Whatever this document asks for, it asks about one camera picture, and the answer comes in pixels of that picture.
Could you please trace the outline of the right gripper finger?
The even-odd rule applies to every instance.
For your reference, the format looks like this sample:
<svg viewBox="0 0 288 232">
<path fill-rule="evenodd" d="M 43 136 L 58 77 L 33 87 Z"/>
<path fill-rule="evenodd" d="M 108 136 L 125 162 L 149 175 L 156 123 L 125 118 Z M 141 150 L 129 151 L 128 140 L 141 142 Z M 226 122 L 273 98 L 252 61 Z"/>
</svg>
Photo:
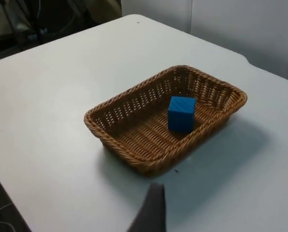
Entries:
<svg viewBox="0 0 288 232">
<path fill-rule="evenodd" d="M 163 184 L 152 183 L 128 232 L 166 232 L 166 199 Z"/>
</svg>

